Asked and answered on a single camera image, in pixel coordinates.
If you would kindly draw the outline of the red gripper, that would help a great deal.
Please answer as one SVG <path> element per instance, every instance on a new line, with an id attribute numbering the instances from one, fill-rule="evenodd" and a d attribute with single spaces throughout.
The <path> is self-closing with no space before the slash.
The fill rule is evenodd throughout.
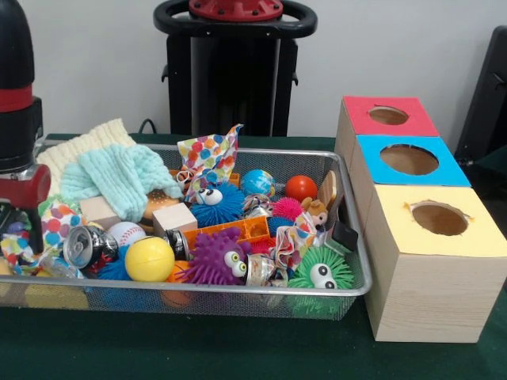
<path id="1" fill-rule="evenodd" d="M 34 164 L 15 173 L 1 174 L 1 201 L 26 209 L 31 230 L 29 245 L 34 253 L 44 251 L 42 224 L 38 205 L 45 201 L 51 187 L 51 171 L 47 165 Z"/>

